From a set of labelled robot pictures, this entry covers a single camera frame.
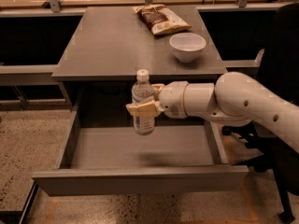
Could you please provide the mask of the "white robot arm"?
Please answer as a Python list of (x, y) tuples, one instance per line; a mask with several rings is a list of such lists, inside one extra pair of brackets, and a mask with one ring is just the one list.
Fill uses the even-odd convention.
[(216, 83), (175, 81), (151, 87), (154, 93), (150, 97), (126, 106), (131, 115), (199, 117), (235, 127), (254, 121), (299, 151), (299, 106), (283, 100), (245, 74), (226, 73)]

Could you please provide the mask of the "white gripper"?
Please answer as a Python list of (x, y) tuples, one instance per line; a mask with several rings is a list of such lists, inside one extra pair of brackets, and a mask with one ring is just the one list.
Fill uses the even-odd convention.
[(166, 86), (162, 83), (152, 84), (151, 87), (159, 92), (159, 101), (150, 100), (141, 104), (128, 104), (127, 111), (131, 116), (142, 118), (156, 118), (165, 113), (171, 119), (185, 119), (184, 92), (187, 81), (174, 81)]

